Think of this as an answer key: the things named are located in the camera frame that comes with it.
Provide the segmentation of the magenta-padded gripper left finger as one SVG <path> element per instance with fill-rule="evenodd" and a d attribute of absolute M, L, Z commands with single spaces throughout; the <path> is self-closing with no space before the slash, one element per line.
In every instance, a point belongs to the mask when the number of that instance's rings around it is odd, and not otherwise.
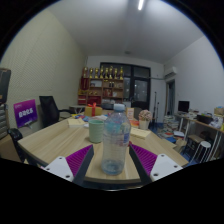
<path fill-rule="evenodd" d="M 57 157 L 44 170 L 81 186 L 93 155 L 93 145 L 89 145 L 68 157 Z"/>

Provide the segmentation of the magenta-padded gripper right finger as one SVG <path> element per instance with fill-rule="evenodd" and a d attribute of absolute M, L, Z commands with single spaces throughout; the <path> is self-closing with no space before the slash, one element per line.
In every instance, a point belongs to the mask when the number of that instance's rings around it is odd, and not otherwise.
<path fill-rule="evenodd" d="M 129 144 L 129 154 L 142 184 L 152 183 L 182 169 L 166 154 L 155 155 L 132 143 Z"/>

